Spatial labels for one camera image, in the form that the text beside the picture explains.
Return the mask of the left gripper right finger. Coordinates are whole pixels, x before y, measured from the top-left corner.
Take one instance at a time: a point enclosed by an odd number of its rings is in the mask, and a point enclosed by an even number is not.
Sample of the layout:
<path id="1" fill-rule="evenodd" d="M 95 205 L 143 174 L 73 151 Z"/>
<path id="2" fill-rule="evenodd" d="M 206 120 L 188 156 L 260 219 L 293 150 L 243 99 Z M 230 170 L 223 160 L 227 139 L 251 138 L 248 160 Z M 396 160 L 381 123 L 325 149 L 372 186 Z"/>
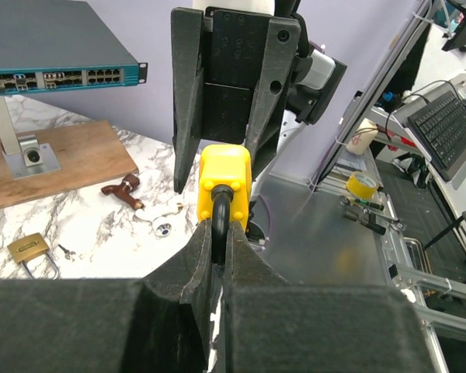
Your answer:
<path id="1" fill-rule="evenodd" d="M 237 222 L 225 254 L 226 371 L 433 371 L 419 319 L 399 291 L 289 284 Z"/>

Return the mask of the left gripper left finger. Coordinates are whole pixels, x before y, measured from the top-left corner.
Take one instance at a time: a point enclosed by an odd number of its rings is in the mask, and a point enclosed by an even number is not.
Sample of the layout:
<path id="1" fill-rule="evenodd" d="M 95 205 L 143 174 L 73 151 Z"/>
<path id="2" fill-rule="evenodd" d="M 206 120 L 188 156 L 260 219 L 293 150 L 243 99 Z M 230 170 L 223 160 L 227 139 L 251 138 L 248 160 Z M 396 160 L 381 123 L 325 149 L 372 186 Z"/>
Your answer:
<path id="1" fill-rule="evenodd" d="M 0 372 L 202 372 L 211 224 L 141 279 L 0 280 Z"/>

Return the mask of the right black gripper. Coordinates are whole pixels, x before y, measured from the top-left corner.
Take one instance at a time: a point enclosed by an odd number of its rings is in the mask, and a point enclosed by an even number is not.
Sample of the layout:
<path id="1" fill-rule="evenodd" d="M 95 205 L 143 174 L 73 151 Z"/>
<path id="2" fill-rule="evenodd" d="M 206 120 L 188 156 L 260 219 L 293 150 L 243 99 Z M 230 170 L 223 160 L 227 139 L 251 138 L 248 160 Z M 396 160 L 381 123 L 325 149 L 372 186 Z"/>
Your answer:
<path id="1" fill-rule="evenodd" d="M 289 80 L 301 33 L 299 22 L 292 18 L 271 19 L 232 9 L 208 9 L 205 16 L 212 27 L 205 34 L 203 86 L 203 13 L 183 7 L 171 11 L 177 193 L 186 186 L 200 132 L 208 141 L 241 144 L 245 140 L 254 177 L 270 162 L 261 147 L 271 137 L 266 129 Z"/>

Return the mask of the silver padlock key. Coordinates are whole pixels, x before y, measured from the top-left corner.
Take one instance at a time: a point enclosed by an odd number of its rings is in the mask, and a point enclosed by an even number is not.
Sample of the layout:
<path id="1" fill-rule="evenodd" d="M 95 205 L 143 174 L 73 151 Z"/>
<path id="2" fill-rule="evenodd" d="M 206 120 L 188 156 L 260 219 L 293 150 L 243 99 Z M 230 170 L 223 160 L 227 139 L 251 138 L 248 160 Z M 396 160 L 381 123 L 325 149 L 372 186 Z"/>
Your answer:
<path id="1" fill-rule="evenodd" d="M 64 257 L 65 257 L 66 260 L 73 260 L 74 259 L 74 255 L 76 254 L 76 252 L 65 248 L 61 244 L 58 244 L 57 246 L 63 251 Z"/>

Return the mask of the yellow black padlock with keys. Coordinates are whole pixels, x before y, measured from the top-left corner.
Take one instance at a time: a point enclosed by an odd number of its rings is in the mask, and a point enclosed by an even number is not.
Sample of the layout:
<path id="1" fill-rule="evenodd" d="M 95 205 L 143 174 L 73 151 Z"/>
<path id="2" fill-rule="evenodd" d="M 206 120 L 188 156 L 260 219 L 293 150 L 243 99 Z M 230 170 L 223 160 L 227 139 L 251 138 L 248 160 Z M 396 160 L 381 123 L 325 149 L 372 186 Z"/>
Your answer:
<path id="1" fill-rule="evenodd" d="M 208 145 L 200 156 L 197 217 L 212 226 L 212 260 L 223 265 L 229 226 L 247 229 L 252 192 L 251 156 L 242 145 Z"/>

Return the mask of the long shackle brass padlock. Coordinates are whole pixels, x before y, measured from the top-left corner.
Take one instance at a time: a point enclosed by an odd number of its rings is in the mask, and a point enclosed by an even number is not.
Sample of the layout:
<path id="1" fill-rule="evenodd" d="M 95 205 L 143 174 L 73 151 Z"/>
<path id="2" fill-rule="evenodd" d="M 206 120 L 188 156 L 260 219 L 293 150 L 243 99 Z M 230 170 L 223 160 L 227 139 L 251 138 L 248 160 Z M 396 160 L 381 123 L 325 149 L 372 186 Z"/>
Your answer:
<path id="1" fill-rule="evenodd" d="M 21 239 L 11 242 L 7 245 L 7 249 L 15 263 L 20 265 L 26 271 L 30 279 L 36 280 L 37 278 L 34 277 L 33 273 L 29 269 L 28 262 L 35 260 L 39 256 L 45 256 L 53 268 L 54 276 L 51 280 L 57 280 L 59 278 L 60 271 L 50 254 L 50 247 L 39 232 L 24 236 Z"/>

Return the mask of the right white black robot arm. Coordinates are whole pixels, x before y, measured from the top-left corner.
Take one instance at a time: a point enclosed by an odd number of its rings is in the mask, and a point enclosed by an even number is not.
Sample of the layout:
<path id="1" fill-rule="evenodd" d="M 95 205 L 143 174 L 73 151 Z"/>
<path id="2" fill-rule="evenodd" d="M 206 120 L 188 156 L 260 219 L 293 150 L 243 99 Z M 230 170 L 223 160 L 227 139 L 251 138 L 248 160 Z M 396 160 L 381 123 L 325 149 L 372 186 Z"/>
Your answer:
<path id="1" fill-rule="evenodd" d="M 316 123 L 346 66 L 308 36 L 296 1 L 195 1 L 171 11 L 174 190 L 201 141 L 244 145 L 258 176 L 280 149 L 282 119 Z"/>

